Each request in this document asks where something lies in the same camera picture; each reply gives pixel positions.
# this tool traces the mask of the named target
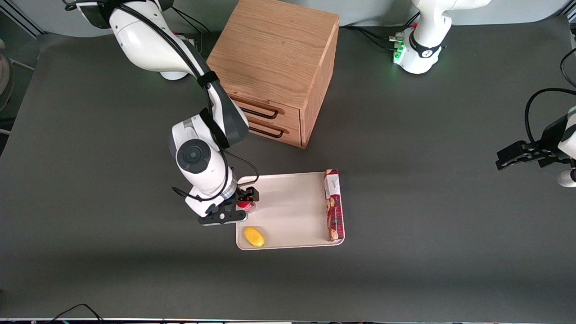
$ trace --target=tray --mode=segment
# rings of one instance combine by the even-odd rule
[[[238,183],[254,178],[244,177]],[[324,172],[264,175],[254,187],[260,193],[256,210],[246,221],[236,223],[236,245],[241,250],[336,246],[344,241],[328,241]],[[255,227],[264,236],[263,247],[246,240],[247,226]]]

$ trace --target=red and white box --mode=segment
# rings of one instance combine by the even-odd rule
[[[338,170],[328,169],[324,174],[326,192],[326,218],[328,220],[328,240],[340,242],[344,239],[344,218],[340,197],[340,177]]]

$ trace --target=strap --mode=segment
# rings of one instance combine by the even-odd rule
[[[420,44],[418,44],[416,42],[416,40],[414,39],[414,31],[412,31],[410,33],[410,38],[408,39],[410,41],[410,46],[416,51],[418,52],[418,55],[421,58],[429,58],[432,56],[432,54],[436,53],[436,51],[438,51],[438,49],[442,46],[442,45],[437,45],[434,47],[426,47],[426,46],[422,46]]]
[[[196,82],[198,82],[198,84],[202,88],[204,88],[207,84],[214,82],[214,81],[218,81],[218,76],[216,75],[216,72],[214,72],[214,71],[208,71],[208,72],[204,73],[204,75],[202,75],[198,79],[196,79]]]
[[[216,124],[216,122],[212,118],[212,115],[210,115],[210,111],[208,110],[208,108],[202,109],[202,111],[200,112],[200,118],[202,118],[204,124],[206,124],[206,126],[208,126],[208,129],[212,132],[212,134],[214,134],[217,143],[224,149],[229,148],[230,144],[228,144],[228,139],[226,138],[226,135],[224,135],[224,132],[222,132],[218,124]]]

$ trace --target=table surface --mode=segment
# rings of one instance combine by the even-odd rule
[[[168,138],[203,108],[193,79],[137,68],[110,36],[42,36],[0,158],[0,315],[87,303],[106,318],[576,322],[566,166],[494,164],[526,139],[528,97],[569,86],[568,30],[565,17],[453,27],[421,76],[341,30],[308,148],[250,134],[231,151],[262,174],[338,168],[346,240],[267,251],[239,250],[233,225],[201,227],[170,190],[189,186]],[[542,95],[535,133],[573,104]]]

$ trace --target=black drawer handle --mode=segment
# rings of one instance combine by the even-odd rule
[[[257,111],[242,108],[242,107],[240,107],[240,109],[242,109],[242,111],[247,112],[249,114],[256,115],[258,117],[262,117],[262,118],[266,118],[266,119],[274,119],[274,118],[278,117],[278,110],[275,110],[272,115],[266,115],[266,114],[262,114],[261,112],[257,112]]]
[[[254,127],[249,127],[249,129],[250,129],[250,130],[253,130],[253,131],[257,132],[257,133],[264,134],[264,135],[266,135],[266,136],[270,136],[270,137],[274,137],[274,138],[281,138],[282,135],[284,135],[284,130],[283,130],[283,129],[280,130],[280,134],[278,134],[278,135],[272,134],[272,133],[268,133],[267,131],[260,130],[260,129],[257,129],[257,128],[254,128]]]

